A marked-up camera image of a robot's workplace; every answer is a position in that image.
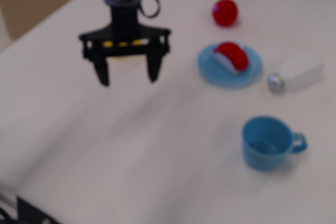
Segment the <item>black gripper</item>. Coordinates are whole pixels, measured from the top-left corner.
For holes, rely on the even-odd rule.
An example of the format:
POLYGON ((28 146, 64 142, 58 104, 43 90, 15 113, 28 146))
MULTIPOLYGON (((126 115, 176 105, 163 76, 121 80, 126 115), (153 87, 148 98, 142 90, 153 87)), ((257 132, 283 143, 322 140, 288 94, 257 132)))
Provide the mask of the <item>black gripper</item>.
POLYGON ((171 31, 142 25, 138 22, 138 12, 142 11, 140 0, 105 0, 111 8, 111 23, 103 29, 81 34, 83 57, 93 61, 97 77, 103 86, 108 87, 109 72, 106 58, 102 53, 104 39, 116 41, 146 39, 146 61, 151 82, 159 77, 164 55, 170 51, 168 37, 171 31))

